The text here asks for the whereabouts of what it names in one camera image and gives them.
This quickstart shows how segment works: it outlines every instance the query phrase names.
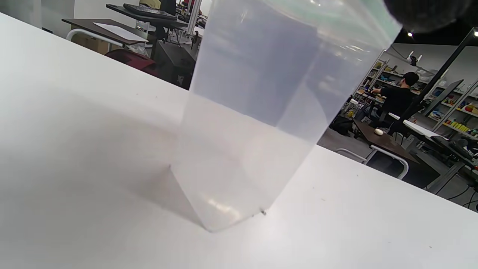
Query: black bag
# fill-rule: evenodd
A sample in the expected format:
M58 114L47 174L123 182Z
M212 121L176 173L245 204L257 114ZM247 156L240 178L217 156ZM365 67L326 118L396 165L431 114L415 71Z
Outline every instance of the black bag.
M346 117L337 116L329 127L341 135L349 136L348 132L352 132L352 121Z

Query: black computer tower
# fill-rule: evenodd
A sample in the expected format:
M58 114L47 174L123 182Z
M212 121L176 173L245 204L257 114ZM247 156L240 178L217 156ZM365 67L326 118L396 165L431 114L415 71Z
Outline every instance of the black computer tower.
M154 61L159 77L189 90L196 61L184 48L177 44L157 42Z

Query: person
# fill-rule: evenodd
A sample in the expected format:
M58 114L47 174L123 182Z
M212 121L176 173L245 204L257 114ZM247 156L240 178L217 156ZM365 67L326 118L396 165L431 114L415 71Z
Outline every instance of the person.
M419 77L413 72L406 73L400 81L400 87L387 87L383 89L373 89L372 93L380 94L387 97L381 108L374 107L370 113L373 119L380 118L382 111L387 111L397 116L401 116L405 110L411 105L413 99L417 96L414 94L410 87L413 86ZM362 120L370 112L371 106L365 108L361 116L357 117L358 120Z

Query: gray floor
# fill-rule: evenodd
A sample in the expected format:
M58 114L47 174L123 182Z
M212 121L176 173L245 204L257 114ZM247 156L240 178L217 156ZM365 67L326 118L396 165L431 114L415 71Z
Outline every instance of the gray floor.
M337 148L346 148L352 152L355 152L359 156L366 157L371 149L367 146L366 143L354 139L353 137L343 136L332 129L327 129L322 138L319 140L317 145L325 147L330 150L335 150ZM458 195L467 188L466 183L459 176L455 176L439 193L439 196L442 198L451 198L455 195ZM457 204L465 204L470 200L471 195L474 193L472 189L469 189L463 195L453 199L452 201ZM478 200L478 194L475 194L473 200ZM476 212L476 204L473 203L470 206L470 209Z

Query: translucent plastic container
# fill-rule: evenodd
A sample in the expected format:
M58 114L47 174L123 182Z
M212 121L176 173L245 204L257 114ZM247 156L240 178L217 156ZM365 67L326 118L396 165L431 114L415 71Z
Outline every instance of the translucent plastic container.
M214 2L172 165L207 230L272 205L399 30L382 1Z

